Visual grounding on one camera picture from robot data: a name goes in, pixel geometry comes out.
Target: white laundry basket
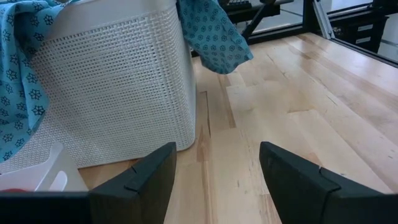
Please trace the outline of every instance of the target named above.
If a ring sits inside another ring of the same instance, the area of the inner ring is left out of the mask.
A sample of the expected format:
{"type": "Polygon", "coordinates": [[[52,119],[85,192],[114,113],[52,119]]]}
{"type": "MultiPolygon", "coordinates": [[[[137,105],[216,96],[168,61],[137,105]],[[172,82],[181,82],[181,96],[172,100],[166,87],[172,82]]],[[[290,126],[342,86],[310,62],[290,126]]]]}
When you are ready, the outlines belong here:
{"type": "Polygon", "coordinates": [[[0,190],[88,191],[76,164],[66,149],[56,142],[45,162],[0,175],[0,190]]]}
{"type": "Polygon", "coordinates": [[[32,60],[50,98],[33,138],[0,172],[45,161],[62,142],[78,167],[195,140],[195,79],[175,0],[68,5],[32,60]]]}

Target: blue patterned cloth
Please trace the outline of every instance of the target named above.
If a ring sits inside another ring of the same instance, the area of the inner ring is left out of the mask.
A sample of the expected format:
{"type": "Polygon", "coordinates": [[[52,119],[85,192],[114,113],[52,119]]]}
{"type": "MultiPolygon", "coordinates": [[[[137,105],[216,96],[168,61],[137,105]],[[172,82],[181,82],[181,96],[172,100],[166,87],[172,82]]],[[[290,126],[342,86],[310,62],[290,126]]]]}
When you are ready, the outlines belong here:
{"type": "Polygon", "coordinates": [[[29,62],[65,5],[49,0],[0,3],[0,162],[30,139],[49,105],[29,62]]]}
{"type": "Polygon", "coordinates": [[[203,66],[228,74],[253,58],[245,39],[217,0],[178,0],[178,3],[184,38],[198,52],[203,66]]]}

